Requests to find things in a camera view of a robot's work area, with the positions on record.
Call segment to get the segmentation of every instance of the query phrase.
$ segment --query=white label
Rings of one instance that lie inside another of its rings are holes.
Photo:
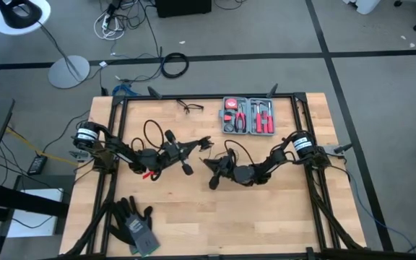
[[[307,141],[308,141],[307,137],[299,138],[298,140],[293,142],[293,145],[296,147],[297,145],[302,144],[302,143],[307,142]]]
[[[295,150],[298,151],[298,150],[301,150],[304,147],[310,147],[310,146],[312,146],[311,142],[305,142],[305,143],[302,143],[302,144],[299,144],[299,145],[295,146]]]
[[[78,134],[78,139],[84,139],[84,140],[95,140],[91,136],[88,136],[86,134]]]
[[[133,161],[131,161],[129,158],[126,158],[124,155],[122,155],[121,153],[117,153],[116,155],[118,155],[118,157],[120,157],[123,161],[127,162],[127,163],[132,163]]]
[[[98,137],[98,134],[96,134],[94,131],[87,130],[87,129],[78,129],[78,133],[80,133],[80,134],[89,134],[90,136],[93,136],[95,138]]]

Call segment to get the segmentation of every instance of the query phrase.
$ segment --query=power adapter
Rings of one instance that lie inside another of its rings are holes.
[[[27,171],[27,174],[29,176],[40,175],[47,160],[48,158],[46,156],[36,155],[35,159],[33,159],[32,164],[30,165],[30,168]]]

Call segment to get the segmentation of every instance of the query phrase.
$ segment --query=black box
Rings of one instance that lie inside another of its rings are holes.
[[[158,17],[211,12],[211,0],[155,0]]]

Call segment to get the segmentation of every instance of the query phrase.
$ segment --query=yellow cable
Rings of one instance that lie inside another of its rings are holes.
[[[35,150],[35,152],[38,153],[39,155],[44,155],[47,158],[51,158],[52,160],[58,160],[59,162],[69,163],[69,164],[71,164],[73,166],[78,166],[78,163],[77,162],[72,162],[72,161],[69,161],[69,160],[64,159],[64,158],[60,158],[60,157],[57,157],[57,156],[54,156],[54,155],[50,155],[50,154],[44,153],[43,151],[39,150],[34,145],[32,145],[28,140],[26,140],[25,138],[21,137],[18,133],[12,131],[9,128],[6,128],[6,132],[8,132],[8,133],[14,135],[16,138],[22,140],[22,142],[24,142],[30,149]]]

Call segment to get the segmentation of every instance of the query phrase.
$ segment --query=wooden table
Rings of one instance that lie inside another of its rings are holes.
[[[325,94],[308,93],[307,98],[318,144],[337,144]],[[107,126],[111,101],[111,97],[95,97],[89,120]],[[290,99],[274,99],[277,134],[273,137],[223,134],[218,116],[221,100],[186,102],[203,105],[204,110],[192,110],[190,114],[185,114],[174,100],[140,100],[128,104],[123,136],[127,144],[134,137],[145,141],[142,128],[147,119],[156,120],[163,131],[171,129],[180,142],[211,136],[215,143],[211,155],[209,151],[199,152],[197,149],[191,153],[189,162],[194,169],[191,176],[183,173],[181,164],[175,164],[165,169],[158,181],[152,182],[132,173],[127,164],[120,161],[115,200],[132,195],[141,211],[149,205],[153,206],[153,230],[161,247],[152,255],[295,253],[304,252],[309,246],[319,251],[302,165],[283,165],[274,171],[267,184],[260,186],[244,187],[221,178],[218,189],[212,191],[208,187],[212,172],[199,159],[213,158],[225,150],[223,143],[226,139],[233,139],[243,144],[255,162],[262,162],[270,149],[281,142],[281,138],[296,130]],[[120,111],[117,109],[113,134],[118,132]],[[152,125],[147,128],[150,141],[159,144],[157,128]],[[240,147],[231,147],[240,154],[239,165],[250,163]],[[287,149],[294,151],[292,145]],[[332,158],[331,162],[344,167],[341,160]],[[77,176],[89,169],[89,166],[83,168]],[[347,176],[333,168],[326,169],[325,174],[335,217],[355,241],[364,246]],[[98,176],[98,173],[91,172],[74,187],[61,253],[74,245],[91,220]],[[328,225],[321,216],[327,245],[331,246]],[[96,251],[99,251],[102,230],[100,225]],[[129,247],[110,236],[107,256],[130,256]]]

